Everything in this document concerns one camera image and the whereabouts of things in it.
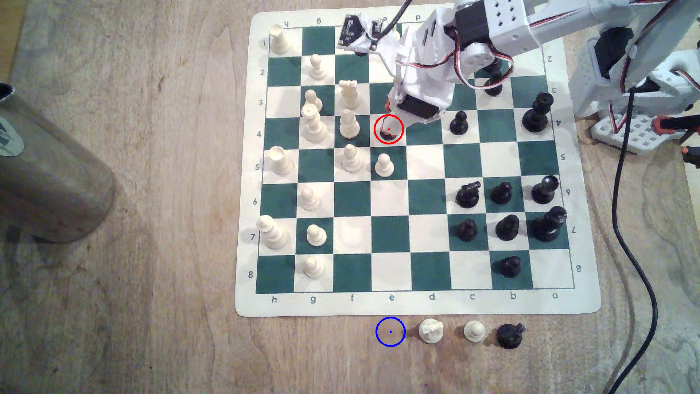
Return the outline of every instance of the green square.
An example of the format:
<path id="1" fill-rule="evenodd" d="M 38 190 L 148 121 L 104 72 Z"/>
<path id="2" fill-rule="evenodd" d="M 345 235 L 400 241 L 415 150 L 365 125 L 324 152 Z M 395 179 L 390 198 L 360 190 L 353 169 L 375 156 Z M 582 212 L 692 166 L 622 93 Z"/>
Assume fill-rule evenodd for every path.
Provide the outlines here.
<path id="1" fill-rule="evenodd" d="M 451 290 L 449 253 L 411 253 L 411 284 L 415 292 Z"/>
<path id="2" fill-rule="evenodd" d="M 477 236 L 469 242 L 464 242 L 457 236 L 457 226 L 467 219 L 477 224 Z M 450 250 L 489 250 L 489 233 L 486 227 L 486 214 L 468 213 L 459 215 L 447 215 L 449 227 Z"/>
<path id="3" fill-rule="evenodd" d="M 554 141 L 518 142 L 521 175 L 559 174 Z"/>
<path id="4" fill-rule="evenodd" d="M 333 292 L 371 292 L 372 255 L 333 255 Z"/>
<path id="5" fill-rule="evenodd" d="M 296 86 L 301 83 L 301 80 L 301 57 L 271 57 L 268 59 L 268 86 Z"/>
<path id="6" fill-rule="evenodd" d="M 370 84 L 370 114 L 386 114 L 384 106 L 389 98 L 389 91 L 393 88 L 393 83 L 371 83 Z"/>
<path id="7" fill-rule="evenodd" d="M 409 215 L 447 213 L 444 179 L 415 179 L 408 181 Z"/>
<path id="8" fill-rule="evenodd" d="M 370 57 L 357 55 L 335 56 L 335 83 L 340 80 L 357 83 L 370 82 Z"/>
<path id="9" fill-rule="evenodd" d="M 320 98 L 321 102 L 323 103 L 323 106 L 319 111 L 321 116 L 332 116 L 335 113 L 335 86 L 303 86 L 299 108 L 304 106 L 304 103 L 306 102 L 306 99 L 304 98 L 304 93 L 306 93 L 306 91 L 309 89 L 316 92 L 316 96 Z"/>
<path id="10" fill-rule="evenodd" d="M 264 184 L 260 190 L 260 214 L 275 219 L 297 217 L 297 184 Z"/>
<path id="11" fill-rule="evenodd" d="M 372 253 L 409 250 L 408 216 L 372 217 Z"/>
<path id="12" fill-rule="evenodd" d="M 501 184 L 501 182 L 510 182 L 512 187 L 510 201 L 503 205 L 496 204 L 491 200 L 491 192 Z M 523 186 L 520 177 L 496 177 L 484 178 L 484 195 L 486 196 L 486 212 L 523 212 L 525 211 L 525 203 L 523 200 Z"/>
<path id="13" fill-rule="evenodd" d="M 479 144 L 446 144 L 444 154 L 444 177 L 481 177 L 481 149 Z"/>
<path id="14" fill-rule="evenodd" d="M 321 246 L 313 246 L 307 240 L 307 229 L 315 224 L 325 230 L 326 240 Z M 297 218 L 297 254 L 332 254 L 333 253 L 333 218 L 309 217 Z"/>
<path id="15" fill-rule="evenodd" d="M 371 216 L 370 181 L 335 182 L 334 216 Z"/>
<path id="16" fill-rule="evenodd" d="M 299 118 L 266 118 L 265 150 L 275 146 L 299 149 L 299 133 L 296 130 L 299 130 Z"/>
<path id="17" fill-rule="evenodd" d="M 302 29 L 302 55 L 333 55 L 335 53 L 335 27 L 313 26 Z"/>
<path id="18" fill-rule="evenodd" d="M 527 220 L 527 236 L 530 241 L 530 249 L 568 249 L 568 232 L 566 230 L 566 223 L 559 229 L 559 236 L 556 237 L 552 242 L 542 242 L 535 238 L 535 231 L 532 228 L 535 219 L 542 217 L 544 212 L 525 212 L 525 219 Z"/>
<path id="19" fill-rule="evenodd" d="M 333 149 L 300 149 L 299 182 L 333 182 Z"/>
<path id="20" fill-rule="evenodd" d="M 256 294 L 294 292 L 294 256 L 258 256 Z"/>
<path id="21" fill-rule="evenodd" d="M 512 109 L 483 109 L 478 111 L 481 142 L 516 141 L 515 115 Z"/>
<path id="22" fill-rule="evenodd" d="M 491 287 L 494 290 L 529 290 L 532 289 L 532 270 L 530 269 L 530 252 L 527 250 L 492 250 Z M 520 257 L 520 273 L 515 278 L 501 275 L 499 263 L 506 257 Z"/>
<path id="23" fill-rule="evenodd" d="M 370 145 L 370 116 L 355 115 L 355 120 L 360 125 L 360 132 L 352 140 L 340 135 L 340 116 L 335 117 L 335 147 L 345 148 L 347 144 L 353 144 L 355 147 L 368 147 Z"/>
<path id="24" fill-rule="evenodd" d="M 406 144 L 434 145 L 442 144 L 442 124 L 440 120 L 425 123 L 413 123 L 406 129 Z"/>
<path id="25" fill-rule="evenodd" d="M 388 154 L 391 162 L 394 163 L 394 172 L 386 178 L 382 178 L 375 172 L 375 164 L 380 154 Z M 394 180 L 407 179 L 406 171 L 406 147 L 374 147 L 370 149 L 370 163 L 372 165 L 372 180 Z"/>
<path id="26" fill-rule="evenodd" d="M 535 97 L 540 92 L 547 92 L 547 77 L 537 76 L 514 76 L 510 79 L 513 89 L 513 108 L 532 108 Z"/>

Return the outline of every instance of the white pawn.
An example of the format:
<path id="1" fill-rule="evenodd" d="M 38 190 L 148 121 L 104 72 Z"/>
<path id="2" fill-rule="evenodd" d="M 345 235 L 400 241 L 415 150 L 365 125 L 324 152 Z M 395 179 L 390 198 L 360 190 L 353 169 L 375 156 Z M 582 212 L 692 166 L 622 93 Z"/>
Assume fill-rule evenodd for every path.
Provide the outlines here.
<path id="1" fill-rule="evenodd" d="M 289 241 L 289 231 L 277 224 L 269 215 L 259 217 L 257 226 L 262 243 L 270 249 L 281 249 Z"/>
<path id="2" fill-rule="evenodd" d="M 425 319 L 418 326 L 418 335 L 423 339 L 423 342 L 427 344 L 434 344 L 435 342 L 442 339 L 442 333 L 445 328 L 442 326 L 442 322 L 435 319 Z"/>
<path id="3" fill-rule="evenodd" d="M 282 26 L 272 25 L 269 29 L 269 35 L 272 37 L 269 46 L 272 52 L 275 52 L 277 55 L 283 55 L 291 47 L 289 41 L 287 41 L 287 38 L 284 36 L 284 29 L 282 29 Z"/>
<path id="4" fill-rule="evenodd" d="M 304 260 L 304 274 L 309 278 L 318 278 L 323 274 L 323 263 L 309 256 Z"/>
<path id="5" fill-rule="evenodd" d="M 464 337 L 472 342 L 481 342 L 486 338 L 486 327 L 476 320 L 464 325 Z"/>
<path id="6" fill-rule="evenodd" d="M 272 171 L 278 175 L 287 175 L 294 170 L 294 162 L 282 147 L 269 149 L 269 158 L 272 159 Z"/>
<path id="7" fill-rule="evenodd" d="M 377 164 L 374 165 L 374 171 L 380 177 L 386 178 L 393 174 L 393 163 L 388 154 L 380 154 L 377 158 Z"/>
<path id="8" fill-rule="evenodd" d="M 307 241 L 313 246 L 321 246 L 326 243 L 326 230 L 312 224 L 307 228 Z"/>
<path id="9" fill-rule="evenodd" d="M 358 123 L 355 113 L 349 109 L 343 109 L 340 115 L 340 135 L 352 140 L 360 133 L 360 123 Z"/>
<path id="10" fill-rule="evenodd" d="M 321 56 L 318 56 L 316 53 L 311 55 L 311 71 L 309 75 L 316 80 L 321 80 L 326 77 L 326 71 L 321 66 Z"/>
<path id="11" fill-rule="evenodd" d="M 302 116 L 306 120 L 306 130 L 304 138 L 309 142 L 321 142 L 328 136 L 328 127 L 321 121 L 321 115 L 318 109 L 313 104 L 304 104 L 302 107 Z"/>
<path id="12" fill-rule="evenodd" d="M 302 208 L 307 211 L 315 210 L 321 204 L 321 198 L 313 190 L 305 187 L 302 190 Z"/>

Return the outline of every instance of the blue circle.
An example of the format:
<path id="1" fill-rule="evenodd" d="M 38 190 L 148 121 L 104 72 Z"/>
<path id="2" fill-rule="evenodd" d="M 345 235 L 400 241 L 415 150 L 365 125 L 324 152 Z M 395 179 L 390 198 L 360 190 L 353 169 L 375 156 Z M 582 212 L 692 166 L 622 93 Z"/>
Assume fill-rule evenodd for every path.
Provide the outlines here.
<path id="1" fill-rule="evenodd" d="M 403 327 L 403 337 L 401 337 L 401 340 L 400 340 L 399 342 L 395 343 L 394 345 L 387 345 L 387 344 L 385 344 L 384 342 L 382 342 L 381 339 L 379 339 L 379 325 L 380 325 L 383 321 L 385 321 L 386 319 L 394 319 L 394 320 L 396 320 L 397 322 L 401 323 L 401 327 Z M 379 341 L 382 345 L 386 346 L 387 348 L 393 348 L 394 346 L 398 346 L 398 344 L 400 344 L 401 342 L 403 342 L 403 340 L 406 338 L 406 326 L 405 326 L 405 325 L 403 324 L 403 322 L 402 322 L 401 320 L 399 320 L 398 318 L 395 318 L 395 317 L 393 317 L 393 316 L 386 316 L 385 318 L 381 319 L 381 320 L 377 323 L 377 328 L 374 329 L 374 335 L 377 337 L 377 341 Z"/>

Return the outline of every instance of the white chess piece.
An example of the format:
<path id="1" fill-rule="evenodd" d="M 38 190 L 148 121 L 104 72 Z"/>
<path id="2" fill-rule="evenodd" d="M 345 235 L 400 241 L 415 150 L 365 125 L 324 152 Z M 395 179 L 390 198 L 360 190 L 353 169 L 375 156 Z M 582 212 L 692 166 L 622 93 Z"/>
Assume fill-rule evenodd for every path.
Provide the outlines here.
<path id="1" fill-rule="evenodd" d="M 486 338 L 486 327 L 477 320 L 464 325 L 464 337 L 472 342 L 481 342 Z"/>
<path id="2" fill-rule="evenodd" d="M 326 70 L 321 65 L 321 56 L 316 53 L 311 55 L 311 71 L 309 75 L 317 81 L 326 77 Z"/>
<path id="3" fill-rule="evenodd" d="M 321 246 L 326 243 L 326 230 L 312 224 L 307 228 L 307 240 L 313 246 Z"/>
<path id="4" fill-rule="evenodd" d="M 339 81 L 340 98 L 347 109 L 355 109 L 360 105 L 360 97 L 357 92 L 357 81 Z"/>
<path id="5" fill-rule="evenodd" d="M 358 123 L 355 113 L 349 109 L 343 109 L 343 113 L 340 114 L 340 135 L 352 140 L 357 137 L 360 133 L 360 123 Z"/>
<path id="6" fill-rule="evenodd" d="M 305 187 L 302 190 L 302 208 L 307 211 L 315 210 L 321 204 L 321 198 L 313 190 Z"/>
<path id="7" fill-rule="evenodd" d="M 347 172 L 358 172 L 364 165 L 362 158 L 352 144 L 345 145 L 343 149 L 343 168 Z"/>
<path id="8" fill-rule="evenodd" d="M 321 111 L 321 108 L 323 108 L 323 103 L 321 102 L 321 99 L 316 95 L 316 91 L 313 89 L 309 89 L 306 92 L 304 92 L 304 99 L 306 99 L 306 104 L 313 104 L 316 106 L 316 109 L 318 111 Z"/>
<path id="9" fill-rule="evenodd" d="M 304 104 L 302 107 L 302 116 L 306 120 L 306 130 L 304 138 L 309 142 L 321 142 L 328 136 L 328 127 L 321 121 L 321 115 L 318 109 L 313 104 Z"/>
<path id="10" fill-rule="evenodd" d="M 272 171 L 278 175 L 287 175 L 294 170 L 294 162 L 282 147 L 269 149 L 269 158 L 272 159 Z"/>
<path id="11" fill-rule="evenodd" d="M 313 256 L 304 260 L 304 274 L 309 278 L 318 278 L 323 274 L 323 263 Z"/>
<path id="12" fill-rule="evenodd" d="M 425 319 L 418 326 L 418 335 L 423 339 L 423 342 L 427 344 L 434 344 L 435 342 L 442 339 L 442 333 L 444 327 L 442 322 L 435 319 Z"/>
<path id="13" fill-rule="evenodd" d="M 289 231 L 269 215 L 259 217 L 257 226 L 262 243 L 270 249 L 281 249 L 289 241 Z"/>
<path id="14" fill-rule="evenodd" d="M 282 29 L 282 26 L 272 25 L 269 29 L 269 35 L 272 37 L 269 46 L 272 52 L 275 52 L 277 55 L 283 55 L 291 47 L 289 41 L 287 41 L 287 38 L 284 36 L 284 29 Z"/>
<path id="15" fill-rule="evenodd" d="M 377 158 L 377 164 L 374 165 L 374 171 L 380 177 L 386 178 L 393 174 L 393 163 L 388 154 L 380 154 Z"/>

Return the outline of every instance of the table surface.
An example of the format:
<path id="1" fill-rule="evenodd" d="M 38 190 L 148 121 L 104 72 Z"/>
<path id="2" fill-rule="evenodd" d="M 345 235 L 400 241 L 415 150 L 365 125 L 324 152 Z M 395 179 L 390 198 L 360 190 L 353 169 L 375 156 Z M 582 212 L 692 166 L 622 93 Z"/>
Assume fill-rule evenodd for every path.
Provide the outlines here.
<path id="1" fill-rule="evenodd" d="M 354 6 L 398 5 L 360 0 Z M 377 316 L 242 318 L 235 252 L 246 48 L 260 11 L 340 1 L 30 1 L 11 81 L 106 161 L 119 192 L 70 244 L 0 225 L 3 392 L 579 392 L 608 387 L 647 333 L 644 287 L 617 244 L 618 150 L 579 120 L 603 305 L 586 315 L 424 316 L 395 348 Z M 569 74 L 586 32 L 566 37 Z M 694 48 L 697 26 L 681 48 Z M 659 329 L 623 389 L 700 392 L 700 256 L 678 145 L 626 160 L 625 239 L 659 299 Z M 513 351 L 461 326 L 522 322 Z"/>

